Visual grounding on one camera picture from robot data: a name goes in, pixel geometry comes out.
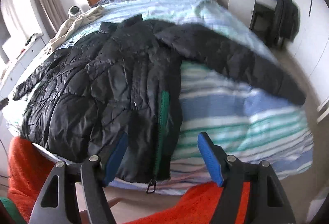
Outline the black puffer jacket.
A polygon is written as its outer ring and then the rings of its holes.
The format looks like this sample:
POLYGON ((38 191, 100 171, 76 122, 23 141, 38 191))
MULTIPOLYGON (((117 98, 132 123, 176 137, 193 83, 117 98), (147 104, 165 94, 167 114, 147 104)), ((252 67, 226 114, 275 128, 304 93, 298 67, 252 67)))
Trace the black puffer jacket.
POLYGON ((55 50, 17 86, 13 100, 30 96, 21 136, 79 163, 126 133, 115 176, 148 186, 167 181, 182 124, 183 60, 293 105, 305 103, 285 70, 246 46, 202 24, 135 15, 102 22, 73 46, 55 50))

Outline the black chair with clothes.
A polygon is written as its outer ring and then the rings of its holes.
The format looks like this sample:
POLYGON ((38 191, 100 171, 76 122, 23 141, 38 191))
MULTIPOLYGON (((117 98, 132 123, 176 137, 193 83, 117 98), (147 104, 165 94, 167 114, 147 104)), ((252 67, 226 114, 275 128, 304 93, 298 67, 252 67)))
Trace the black chair with clothes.
POLYGON ((277 0, 272 22, 266 37, 270 48, 278 45, 280 39, 293 42, 299 32, 300 16, 292 0, 277 0))

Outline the green fleece garment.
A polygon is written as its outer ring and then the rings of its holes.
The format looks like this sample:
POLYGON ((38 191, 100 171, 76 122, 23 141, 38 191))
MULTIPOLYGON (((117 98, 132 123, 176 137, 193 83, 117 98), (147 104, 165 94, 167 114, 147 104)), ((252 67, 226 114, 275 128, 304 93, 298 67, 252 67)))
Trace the green fleece garment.
POLYGON ((7 197, 1 197, 1 223, 26 223, 16 205, 7 197))

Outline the striped blue green duvet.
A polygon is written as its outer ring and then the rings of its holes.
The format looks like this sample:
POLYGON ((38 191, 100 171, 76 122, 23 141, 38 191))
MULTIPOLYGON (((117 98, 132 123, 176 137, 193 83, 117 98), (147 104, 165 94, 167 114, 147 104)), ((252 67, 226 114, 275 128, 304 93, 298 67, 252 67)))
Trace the striped blue green duvet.
MULTIPOLYGON (((141 14, 144 19, 176 24, 200 23, 276 62, 253 32, 213 0, 131 0, 107 3, 103 8, 102 21, 106 22, 141 14)), ((182 64, 180 102, 183 122, 178 145, 170 178, 157 183, 159 194, 181 195, 210 181, 197 148, 202 131, 244 162, 269 161, 279 179, 312 165, 313 137, 302 107, 191 62, 182 64)))

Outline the white window side cabinet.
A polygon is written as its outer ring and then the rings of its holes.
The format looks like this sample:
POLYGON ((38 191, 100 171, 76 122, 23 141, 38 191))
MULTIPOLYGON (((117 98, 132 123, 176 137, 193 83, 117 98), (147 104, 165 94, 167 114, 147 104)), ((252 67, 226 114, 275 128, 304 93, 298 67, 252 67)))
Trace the white window side cabinet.
POLYGON ((30 63, 44 49, 46 46, 44 37, 44 34, 34 35, 24 51, 9 62, 9 66, 1 79, 1 99, 5 99, 9 95, 30 63))

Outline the white wardrobe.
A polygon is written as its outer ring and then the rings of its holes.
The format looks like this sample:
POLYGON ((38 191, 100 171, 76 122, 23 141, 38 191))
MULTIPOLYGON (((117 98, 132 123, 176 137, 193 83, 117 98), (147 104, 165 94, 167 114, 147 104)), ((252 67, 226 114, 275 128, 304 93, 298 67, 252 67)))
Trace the white wardrobe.
POLYGON ((299 32, 287 50, 303 70, 317 101, 317 122, 328 120, 328 5, 325 0, 293 0, 299 32))

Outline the cream fleece garment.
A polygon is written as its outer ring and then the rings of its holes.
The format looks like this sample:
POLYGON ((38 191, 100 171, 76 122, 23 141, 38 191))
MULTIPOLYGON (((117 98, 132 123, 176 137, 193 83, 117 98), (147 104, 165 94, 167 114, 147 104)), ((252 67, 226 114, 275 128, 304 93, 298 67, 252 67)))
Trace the cream fleece garment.
POLYGON ((74 34, 79 28, 82 28, 93 21, 99 19, 105 12, 102 6, 94 7, 87 12, 78 15, 75 18, 68 18, 59 27, 56 35, 49 40, 48 44, 42 50, 45 55, 54 52, 61 44, 63 44, 69 37, 74 34))

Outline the white round fan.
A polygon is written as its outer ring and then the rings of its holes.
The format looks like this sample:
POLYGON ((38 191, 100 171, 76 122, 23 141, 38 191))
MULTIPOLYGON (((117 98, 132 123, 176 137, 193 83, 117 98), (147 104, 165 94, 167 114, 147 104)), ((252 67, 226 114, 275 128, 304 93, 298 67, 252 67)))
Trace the white round fan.
POLYGON ((81 15, 81 10, 78 6, 72 6, 69 8, 69 11, 68 11, 69 18, 74 19, 74 18, 78 17, 79 15, 81 15))

